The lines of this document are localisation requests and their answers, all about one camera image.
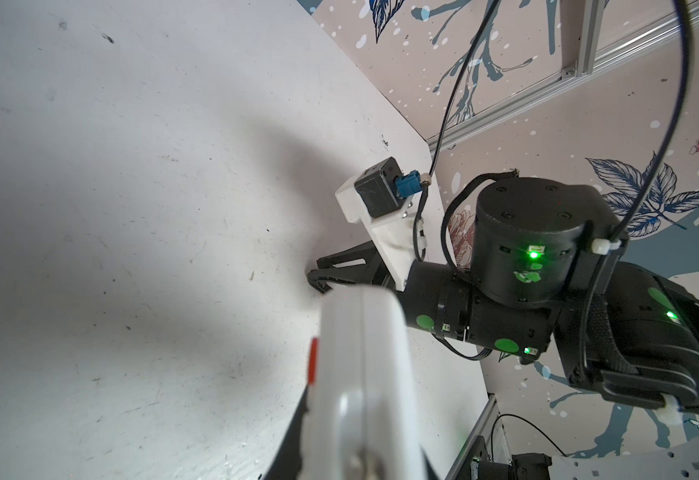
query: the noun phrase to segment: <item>cable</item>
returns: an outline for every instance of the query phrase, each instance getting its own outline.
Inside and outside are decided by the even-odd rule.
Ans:
[[[442,343],[443,345],[445,345],[445,347],[448,348],[448,350],[450,350],[450,351],[452,351],[453,353],[455,353],[456,355],[460,356],[462,359],[474,360],[474,361],[483,360],[485,357],[489,356],[489,355],[491,354],[491,352],[493,352],[493,350],[491,350],[491,349],[489,349],[489,348],[484,348],[483,350],[480,350],[480,351],[478,352],[478,354],[475,355],[475,356],[466,356],[465,354],[463,354],[463,353],[461,353],[460,351],[456,350],[456,349],[449,343],[449,341],[447,341],[446,339],[441,339],[441,338],[437,337],[434,333],[432,333],[432,336],[435,338],[435,340],[437,340],[438,342],[440,342],[440,343]]]
[[[691,33],[690,27],[690,15],[688,13],[688,6],[685,0],[673,0],[675,5],[675,12],[677,14],[677,22],[679,24],[680,34],[681,34],[681,84],[677,89],[677,97],[675,98],[675,108],[672,110],[672,118],[670,124],[667,127],[667,131],[664,133],[664,139],[661,141],[661,146],[656,154],[656,157],[652,160],[653,165],[648,172],[648,175],[643,178],[643,187],[640,193],[635,197],[635,201],[632,203],[629,211],[621,222],[616,226],[608,240],[613,243],[619,240],[619,237],[627,230],[630,222],[634,218],[635,214],[639,211],[643,202],[648,197],[651,192],[651,187],[659,174],[662,162],[664,160],[664,155],[669,148],[672,136],[677,128],[677,123],[681,117],[681,111],[683,110],[683,103],[685,102],[686,94],[688,91],[688,83],[690,77],[690,63],[691,63],[691,47],[693,44],[693,34]],[[597,288],[597,283],[603,273],[603,269],[606,264],[607,255],[603,255],[595,265],[594,272],[589,286],[587,287],[587,293],[585,295],[584,309],[581,311],[581,321],[579,324],[579,367],[581,369],[581,375],[585,376],[587,374],[587,345],[586,334],[587,334],[587,320],[589,316],[589,309],[592,304],[592,298],[594,297],[594,290]]]
[[[432,175],[435,174],[435,166],[438,164],[438,157],[440,156],[440,146],[442,145],[443,141],[443,135],[445,134],[445,127],[448,125],[448,118],[449,115],[451,114],[451,107],[453,106],[453,101],[456,98],[456,92],[459,90],[459,85],[461,84],[461,79],[464,77],[464,72],[467,70],[467,64],[469,64],[472,60],[472,57],[475,56],[475,52],[478,49],[478,45],[480,42],[480,38],[483,36],[483,33],[485,32],[485,27],[489,24],[489,21],[491,20],[491,17],[493,16],[494,12],[496,11],[496,8],[498,8],[498,5],[501,4],[501,0],[493,0],[491,5],[488,8],[488,11],[485,13],[483,16],[483,21],[480,23],[480,27],[478,28],[478,33],[475,35],[475,40],[472,41],[472,45],[470,45],[469,50],[467,51],[467,54],[464,57],[464,63],[461,65],[461,70],[459,70],[459,75],[456,77],[456,83],[453,86],[453,91],[451,91],[451,97],[448,100],[448,105],[445,107],[445,114],[443,115],[443,123],[440,126],[440,133],[438,135],[438,144],[435,147],[435,153],[432,155],[432,165],[429,168],[429,177],[431,178]],[[421,189],[421,198],[419,199],[419,208],[416,210],[416,217],[413,221],[413,250],[416,255],[416,260],[419,262],[424,261],[424,256],[426,255],[426,249],[424,249],[421,252],[421,255],[419,255],[419,238],[418,238],[418,227],[419,227],[419,220],[421,219],[421,212],[424,211],[424,204],[427,203],[427,189],[428,185],[424,185]]]
[[[454,264],[453,260],[451,259],[451,252],[449,252],[448,250],[448,244],[445,242],[445,233],[448,231],[448,224],[451,221],[451,217],[455,213],[456,209],[459,208],[459,205],[464,203],[464,200],[467,200],[467,197],[469,197],[472,194],[472,192],[474,192],[475,189],[486,180],[498,181],[503,180],[504,178],[513,178],[517,177],[518,173],[519,172],[517,170],[511,170],[501,174],[478,175],[477,177],[473,178],[467,184],[466,187],[464,187],[464,189],[460,192],[459,195],[456,195],[456,198],[454,198],[451,204],[448,206],[448,208],[445,209],[445,215],[443,215],[443,223],[442,225],[440,225],[440,245],[442,246],[443,255],[445,255],[445,261],[448,263],[448,266],[450,266],[451,270],[453,270],[454,273],[462,280],[471,283],[470,279],[465,278],[465,275],[462,272],[460,272],[459,268],[457,268],[456,264]]]
[[[494,432],[494,430],[496,429],[496,423],[498,422],[498,419],[501,418],[501,417],[515,417],[515,418],[519,418],[519,419],[522,420],[523,422],[526,422],[528,425],[532,426],[533,428],[536,428],[536,430],[538,430],[538,432],[539,432],[541,435],[543,435],[544,438],[546,438],[547,440],[549,440],[549,443],[551,443],[553,446],[555,446],[555,448],[557,449],[557,451],[560,452],[560,455],[562,455],[562,456],[564,456],[564,457],[568,456],[568,455],[566,455],[565,453],[563,453],[563,450],[562,450],[560,447],[558,447],[557,444],[556,444],[555,442],[552,442],[552,438],[549,438],[549,437],[547,436],[546,433],[544,433],[544,432],[541,431],[541,428],[538,428],[538,427],[537,427],[536,425],[534,425],[531,421],[526,420],[525,418],[523,418],[523,417],[521,417],[521,416],[514,415],[514,414],[512,414],[512,413],[502,413],[501,415],[499,415],[498,417],[496,417],[496,419],[494,420],[494,424],[493,424],[493,426],[491,427],[491,462],[494,461],[494,456],[493,456],[493,432]]]
[[[675,99],[675,108],[672,111],[672,118],[670,124],[667,127],[667,132],[664,134],[664,139],[661,141],[661,146],[659,147],[659,152],[656,154],[655,161],[648,176],[643,178],[643,187],[641,192],[630,207],[629,211],[621,222],[618,224],[616,229],[611,233],[608,238],[611,242],[615,242],[619,239],[624,231],[626,231],[630,222],[634,218],[635,214],[639,211],[640,207],[643,206],[643,202],[651,191],[651,186],[653,186],[653,181],[659,174],[659,169],[664,160],[664,155],[670,146],[670,141],[675,133],[675,128],[677,128],[677,122],[680,120],[681,111],[683,110],[683,103],[685,102],[686,93],[688,90],[688,82],[690,77],[690,62],[691,62],[691,46],[693,43],[693,34],[691,33],[690,27],[690,15],[688,13],[688,6],[685,0],[673,0],[675,5],[675,12],[677,13],[677,21],[680,25],[681,33],[681,53],[683,55],[682,65],[681,65],[681,84],[677,89],[677,98]]]

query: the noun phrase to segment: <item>wallpaper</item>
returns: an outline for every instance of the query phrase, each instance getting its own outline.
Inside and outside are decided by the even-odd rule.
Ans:
[[[423,138],[438,133],[488,0],[298,1]],[[575,63],[583,5],[503,1],[478,39],[449,126]],[[610,0],[601,43],[615,42],[671,11],[670,0]]]
[[[624,260],[669,277],[699,297],[699,31],[696,35],[681,124],[648,200],[629,225],[633,241]],[[679,72],[679,45],[670,42],[446,150],[437,170],[444,203],[480,173],[519,168],[522,176],[589,184],[616,215],[624,215],[664,135]],[[461,265],[471,258],[474,202],[475,196],[468,199],[451,221]],[[566,453],[626,455],[699,436],[695,416],[668,426],[650,410],[571,389],[553,347],[533,365],[492,355],[482,367],[501,411],[536,423]],[[510,420],[506,428],[513,453],[554,453],[520,422]]]

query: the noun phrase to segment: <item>white table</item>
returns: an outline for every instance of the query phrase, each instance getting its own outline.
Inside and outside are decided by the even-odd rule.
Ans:
[[[367,240],[333,193],[389,155],[429,165],[294,0],[0,0],[0,478],[265,472],[316,333],[304,274]],[[444,475],[485,385],[411,344]]]

